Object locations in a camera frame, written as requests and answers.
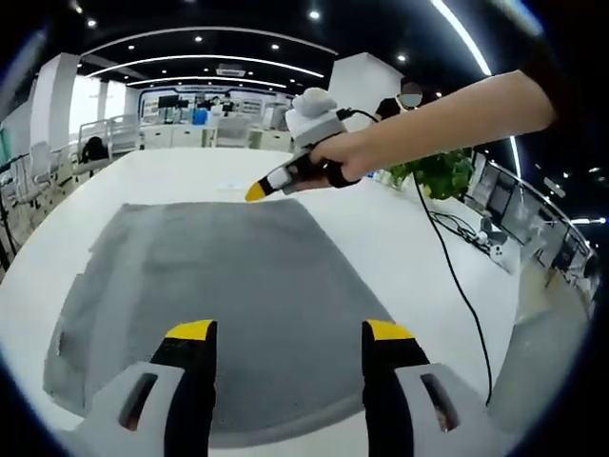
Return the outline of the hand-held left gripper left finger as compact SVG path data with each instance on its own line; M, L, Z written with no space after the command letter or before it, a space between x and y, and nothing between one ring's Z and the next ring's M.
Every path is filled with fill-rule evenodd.
M217 322L180 324L145 362L101 388L81 424L61 430L68 456L207 456L216 405Z

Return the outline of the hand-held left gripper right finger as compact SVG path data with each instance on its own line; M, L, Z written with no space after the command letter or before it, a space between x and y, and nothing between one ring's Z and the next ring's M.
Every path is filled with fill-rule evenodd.
M370 456L506 456L501 431L478 393L432 364L406 328L362 325L363 407Z

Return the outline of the person's right hand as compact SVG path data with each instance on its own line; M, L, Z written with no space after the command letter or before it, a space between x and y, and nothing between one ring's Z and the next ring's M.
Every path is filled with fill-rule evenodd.
M324 159L338 162L344 178L356 181L378 167L371 145L365 130L342 133L318 144L310 152L310 159L315 163Z

